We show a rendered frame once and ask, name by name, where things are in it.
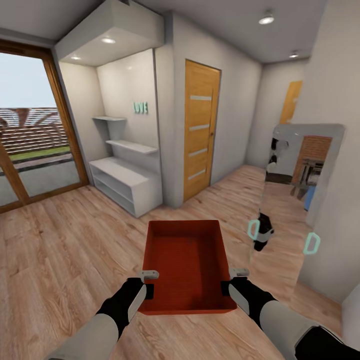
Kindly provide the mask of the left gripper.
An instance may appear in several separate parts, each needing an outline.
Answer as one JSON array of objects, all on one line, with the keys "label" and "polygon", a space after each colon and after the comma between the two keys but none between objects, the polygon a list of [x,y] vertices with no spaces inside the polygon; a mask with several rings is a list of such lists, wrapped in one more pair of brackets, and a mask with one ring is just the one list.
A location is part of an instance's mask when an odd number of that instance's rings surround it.
[{"label": "left gripper", "polygon": [[152,300],[154,298],[154,284],[146,284],[145,300]]}]

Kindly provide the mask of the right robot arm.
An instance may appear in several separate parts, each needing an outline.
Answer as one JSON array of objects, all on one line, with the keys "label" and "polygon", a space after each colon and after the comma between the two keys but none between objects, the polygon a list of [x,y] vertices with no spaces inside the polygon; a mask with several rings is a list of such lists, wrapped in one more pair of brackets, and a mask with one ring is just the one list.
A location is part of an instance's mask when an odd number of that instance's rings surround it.
[{"label": "right robot arm", "polygon": [[252,284],[246,267],[229,267],[222,296],[231,296],[284,356],[285,360],[360,360],[360,352],[319,322],[300,315]]}]

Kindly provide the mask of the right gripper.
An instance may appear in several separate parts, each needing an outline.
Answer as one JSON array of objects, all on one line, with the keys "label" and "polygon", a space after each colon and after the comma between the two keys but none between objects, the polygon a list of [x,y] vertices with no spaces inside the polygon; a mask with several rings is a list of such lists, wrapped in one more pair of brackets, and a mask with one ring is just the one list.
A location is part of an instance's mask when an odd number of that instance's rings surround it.
[{"label": "right gripper", "polygon": [[221,290],[222,290],[222,296],[230,296],[229,293],[229,284],[232,283],[233,281],[221,281]]}]

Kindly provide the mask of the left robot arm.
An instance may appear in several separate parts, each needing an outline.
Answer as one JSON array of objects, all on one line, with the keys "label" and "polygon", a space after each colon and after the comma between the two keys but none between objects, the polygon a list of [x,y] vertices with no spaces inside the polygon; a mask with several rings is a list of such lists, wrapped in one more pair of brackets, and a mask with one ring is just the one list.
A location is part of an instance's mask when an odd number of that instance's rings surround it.
[{"label": "left robot arm", "polygon": [[140,270],[137,277],[128,278],[80,330],[43,360],[108,360],[143,301],[154,298],[154,284],[145,280],[158,278],[156,270]]}]

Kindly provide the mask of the storage box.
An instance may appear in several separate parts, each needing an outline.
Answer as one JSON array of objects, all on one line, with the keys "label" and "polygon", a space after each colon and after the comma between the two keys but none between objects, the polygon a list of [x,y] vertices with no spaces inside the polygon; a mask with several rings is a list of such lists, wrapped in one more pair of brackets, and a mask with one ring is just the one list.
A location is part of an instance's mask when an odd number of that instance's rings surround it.
[{"label": "storage box", "polygon": [[159,272],[153,299],[138,309],[147,315],[226,314],[238,308],[223,296],[231,281],[218,220],[160,220],[148,224],[143,271]]}]

